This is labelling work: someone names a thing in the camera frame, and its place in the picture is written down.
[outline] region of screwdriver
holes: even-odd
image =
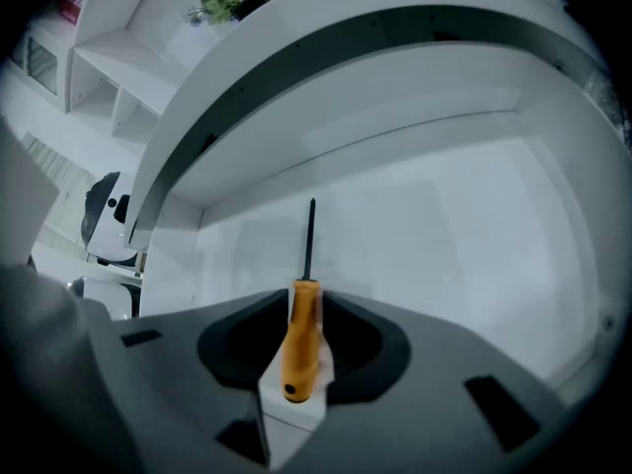
[[[315,210],[316,200],[313,198],[309,204],[305,271],[303,277],[293,284],[294,305],[283,340],[281,387],[283,396],[295,404],[309,399],[318,373],[320,332],[317,307],[320,284],[310,278]]]

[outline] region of orange screwdriver handle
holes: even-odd
[[[320,284],[312,280],[296,280],[294,290],[294,306],[283,340],[281,388],[287,400],[299,403],[311,396],[318,373],[317,297]]]

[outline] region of black flower pot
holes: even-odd
[[[252,14],[266,2],[270,1],[271,0],[243,0],[238,6],[233,7],[230,13],[237,18],[237,20],[242,21],[246,16]]]

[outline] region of black metal shaft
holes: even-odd
[[[303,280],[309,280],[309,273],[312,269],[312,245],[314,243],[314,213],[316,211],[316,200],[313,198],[309,202],[309,226],[307,227],[307,248],[305,250],[305,272]]]

